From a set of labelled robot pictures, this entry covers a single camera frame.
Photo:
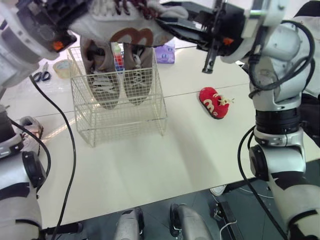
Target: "red shoe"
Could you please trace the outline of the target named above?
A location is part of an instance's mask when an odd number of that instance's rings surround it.
[[[219,95],[213,87],[205,87],[200,91],[199,100],[214,119],[223,119],[228,112],[232,100]]]

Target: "sneaker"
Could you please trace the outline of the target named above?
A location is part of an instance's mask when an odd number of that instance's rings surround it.
[[[19,124],[23,126],[25,129],[27,129],[29,132],[33,133],[38,139],[41,139],[44,127],[36,119],[34,119],[31,116],[25,116],[20,119]],[[39,143],[35,139],[33,139],[29,134],[27,134],[24,131],[21,131],[20,129],[17,133],[21,135],[23,140],[23,148],[21,151],[33,151],[37,153],[37,155],[39,156]]]
[[[188,12],[181,6],[162,6],[158,0],[93,0],[88,13],[69,29],[101,42],[155,47],[173,38],[157,24],[157,17],[187,19]]]
[[[131,103],[140,105],[149,95],[152,85],[153,49],[124,43],[123,50],[124,91]]]
[[[199,93],[199,100],[214,119],[223,119],[229,109],[229,100],[217,93],[213,87],[205,87]]]
[[[221,196],[225,189],[226,189],[227,185],[221,185],[221,186],[217,186],[217,187],[212,187],[210,188],[210,192],[215,195],[216,197]]]
[[[113,109],[120,96],[118,75],[103,74],[116,71],[111,44],[81,37],[80,51],[86,74],[94,74],[87,81],[95,100],[105,109]]]

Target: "white wire basket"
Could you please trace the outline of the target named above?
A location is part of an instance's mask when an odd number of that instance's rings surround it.
[[[76,129],[89,145],[95,147],[151,132],[165,133],[167,110],[154,53],[151,68],[90,75],[86,74],[80,47],[69,48],[68,59],[72,61]],[[139,86],[132,82],[137,75],[146,79]],[[93,82],[104,78],[117,83],[113,93],[94,89]]]

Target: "white cord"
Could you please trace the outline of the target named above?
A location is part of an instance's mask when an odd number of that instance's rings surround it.
[[[215,198],[215,195],[211,194],[213,199],[216,201],[216,203],[218,204],[219,202],[217,201],[217,199]]]
[[[237,220],[233,221],[233,222],[229,222],[226,225],[224,225],[221,229],[220,229],[220,240],[222,240],[222,230],[225,229],[226,227],[228,227],[231,224],[236,224]]]
[[[253,194],[252,191],[248,191],[248,190],[246,190],[246,189],[244,189],[244,188],[242,188],[242,187],[239,187],[239,189],[242,190],[242,191],[245,191],[245,192],[247,192],[247,193]],[[266,198],[266,199],[274,199],[272,196],[265,196],[265,195],[262,195],[262,194],[259,194],[259,193],[258,193],[258,195],[259,195],[260,197],[263,197],[263,198]]]

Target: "tissue box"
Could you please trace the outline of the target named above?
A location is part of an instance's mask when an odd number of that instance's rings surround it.
[[[163,46],[155,49],[156,62],[158,64],[174,64],[175,63],[175,40],[167,42]]]

